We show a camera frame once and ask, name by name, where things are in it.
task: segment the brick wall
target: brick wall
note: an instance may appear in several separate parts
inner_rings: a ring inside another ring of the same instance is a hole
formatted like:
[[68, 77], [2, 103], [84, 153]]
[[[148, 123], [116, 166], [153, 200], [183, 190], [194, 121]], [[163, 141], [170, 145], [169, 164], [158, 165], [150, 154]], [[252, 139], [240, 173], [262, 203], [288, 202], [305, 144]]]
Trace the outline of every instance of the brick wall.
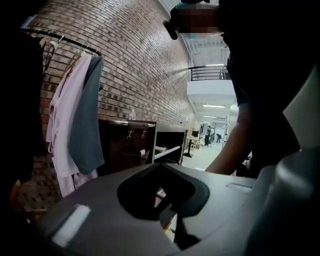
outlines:
[[[186, 125], [188, 116], [192, 130], [196, 117], [187, 99], [188, 53], [181, 41], [169, 37], [162, 25], [166, 19], [157, 0], [48, 0], [29, 27], [56, 31], [102, 53], [99, 117], [125, 120], [134, 108], [137, 120]], [[50, 101], [77, 50], [61, 42], [44, 78], [43, 136]], [[27, 208], [47, 208], [60, 194], [50, 156], [35, 158], [33, 174], [20, 200]]]

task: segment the balcony railing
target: balcony railing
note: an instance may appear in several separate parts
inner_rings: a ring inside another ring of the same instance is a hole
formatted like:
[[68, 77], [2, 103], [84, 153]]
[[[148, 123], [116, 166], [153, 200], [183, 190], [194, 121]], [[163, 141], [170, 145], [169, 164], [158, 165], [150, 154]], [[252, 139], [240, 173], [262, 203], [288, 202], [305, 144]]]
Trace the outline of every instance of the balcony railing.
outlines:
[[191, 70], [191, 81], [198, 80], [231, 80], [226, 66], [193, 66]]

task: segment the desk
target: desk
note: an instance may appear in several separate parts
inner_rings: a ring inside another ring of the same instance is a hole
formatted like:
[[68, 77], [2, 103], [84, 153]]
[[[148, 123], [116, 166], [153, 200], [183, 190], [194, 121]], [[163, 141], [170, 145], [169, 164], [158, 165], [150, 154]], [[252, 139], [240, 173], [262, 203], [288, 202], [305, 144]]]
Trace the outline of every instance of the desk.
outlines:
[[193, 154], [190, 154], [191, 141], [197, 141], [198, 138], [193, 137], [193, 136], [187, 136], [186, 139], [189, 140], [189, 149], [188, 149], [188, 153], [184, 153], [183, 155], [184, 155], [185, 157], [192, 158], [194, 155], [193, 155]]

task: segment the gray garment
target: gray garment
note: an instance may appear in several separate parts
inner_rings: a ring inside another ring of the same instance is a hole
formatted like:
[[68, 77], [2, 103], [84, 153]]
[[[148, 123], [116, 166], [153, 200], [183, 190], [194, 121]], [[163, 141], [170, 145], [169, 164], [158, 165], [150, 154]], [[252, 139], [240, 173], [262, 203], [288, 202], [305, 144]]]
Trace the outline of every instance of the gray garment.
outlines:
[[103, 67], [103, 57], [92, 57], [68, 141], [69, 154], [82, 174], [89, 174], [105, 163], [98, 124], [99, 80]]

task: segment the black opening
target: black opening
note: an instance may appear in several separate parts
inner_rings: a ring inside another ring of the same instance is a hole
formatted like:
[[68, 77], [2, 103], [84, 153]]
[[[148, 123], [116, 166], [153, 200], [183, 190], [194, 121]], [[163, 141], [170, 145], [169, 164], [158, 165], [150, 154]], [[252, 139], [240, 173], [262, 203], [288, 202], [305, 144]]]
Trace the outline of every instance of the black opening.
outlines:
[[[165, 197], [155, 207], [155, 194], [162, 188]], [[177, 213], [175, 243], [185, 249], [199, 240], [186, 233], [182, 219], [195, 216], [206, 204], [209, 189], [202, 181], [166, 164], [155, 163], [123, 181], [117, 196], [122, 207], [135, 218], [166, 223]]]

